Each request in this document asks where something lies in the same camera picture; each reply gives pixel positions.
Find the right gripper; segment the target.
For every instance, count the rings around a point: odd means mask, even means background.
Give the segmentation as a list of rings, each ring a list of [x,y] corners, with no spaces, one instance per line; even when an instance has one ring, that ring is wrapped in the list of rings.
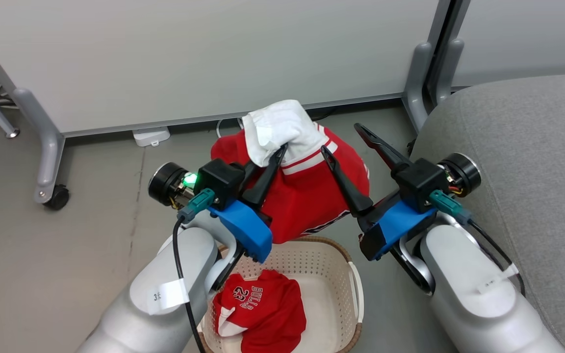
[[[363,142],[381,157],[391,172],[400,172],[412,166],[412,162],[408,158],[363,124],[355,124],[355,130]],[[352,183],[327,146],[321,147],[321,155],[339,187],[339,192],[343,196],[350,214],[353,217],[363,217],[374,210],[372,199],[364,195]],[[439,162],[439,165],[447,173],[449,191],[459,198],[465,198],[482,184],[482,175],[477,164],[462,153],[448,155]]]

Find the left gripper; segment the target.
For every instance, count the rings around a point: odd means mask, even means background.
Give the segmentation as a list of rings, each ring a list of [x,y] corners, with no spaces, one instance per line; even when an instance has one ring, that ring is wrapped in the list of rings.
[[[287,151],[283,145],[269,158],[267,167],[258,167],[254,162],[244,165],[242,202],[248,206],[262,206]],[[180,209],[194,197],[198,175],[168,162],[159,167],[149,181],[149,195],[164,206]]]

